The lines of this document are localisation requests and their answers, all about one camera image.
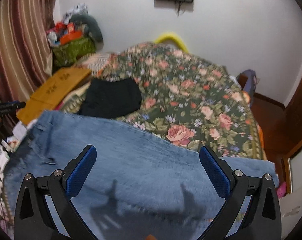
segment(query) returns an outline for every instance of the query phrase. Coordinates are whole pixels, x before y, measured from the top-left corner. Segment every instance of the patterned blanket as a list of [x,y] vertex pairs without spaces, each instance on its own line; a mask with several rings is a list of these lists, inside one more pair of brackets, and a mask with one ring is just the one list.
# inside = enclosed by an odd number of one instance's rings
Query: patterned blanket
[[262,158],[257,124],[224,66],[170,46],[138,44],[113,54],[99,78],[139,84],[140,110],[118,118],[174,145],[219,156]]

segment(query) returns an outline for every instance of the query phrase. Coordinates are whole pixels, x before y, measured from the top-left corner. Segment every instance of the black robotic device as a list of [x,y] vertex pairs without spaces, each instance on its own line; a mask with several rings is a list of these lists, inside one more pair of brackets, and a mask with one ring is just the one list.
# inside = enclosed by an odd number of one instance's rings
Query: black robotic device
[[[45,177],[35,178],[30,173],[24,177],[16,205],[15,240],[97,240],[71,202],[96,157],[95,148],[87,145],[64,170],[55,170]],[[233,171],[208,146],[201,148],[199,158],[218,195],[226,201],[198,240],[280,240],[280,207],[271,175],[256,178]],[[70,237],[58,232],[45,195],[51,196]],[[243,221],[235,234],[226,237],[246,196],[252,197]]]

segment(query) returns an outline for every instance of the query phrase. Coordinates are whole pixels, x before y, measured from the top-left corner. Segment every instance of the wooden floor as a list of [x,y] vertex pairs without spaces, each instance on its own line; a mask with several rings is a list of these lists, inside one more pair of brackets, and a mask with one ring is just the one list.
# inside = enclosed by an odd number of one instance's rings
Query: wooden floor
[[280,183],[285,181],[284,167],[281,159],[295,144],[287,135],[289,127],[285,121],[284,110],[270,102],[254,97],[251,108],[253,115],[262,128],[264,150],[269,161],[275,163]]

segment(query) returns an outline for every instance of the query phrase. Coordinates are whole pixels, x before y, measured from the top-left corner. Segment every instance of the folded black clothing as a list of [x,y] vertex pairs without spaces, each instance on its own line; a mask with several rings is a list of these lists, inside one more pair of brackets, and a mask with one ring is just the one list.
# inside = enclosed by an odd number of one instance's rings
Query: folded black clothing
[[78,114],[116,118],[140,109],[141,92],[133,79],[109,82],[94,78]]

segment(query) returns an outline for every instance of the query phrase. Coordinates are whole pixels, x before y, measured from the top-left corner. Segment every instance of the jeans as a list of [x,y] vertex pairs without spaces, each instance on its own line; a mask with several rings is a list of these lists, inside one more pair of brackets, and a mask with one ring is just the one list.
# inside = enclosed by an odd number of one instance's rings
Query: jeans
[[[5,168],[11,209],[25,174],[47,176],[63,169],[87,144],[96,147],[97,160],[72,203],[100,240],[141,240],[149,234],[158,239],[197,239],[224,203],[197,152],[123,122],[45,111]],[[269,161],[223,159],[247,176],[269,173],[278,185]],[[241,214],[248,201],[247,197]],[[52,202],[48,205],[59,231],[65,232]],[[230,233],[239,224],[240,218]]]

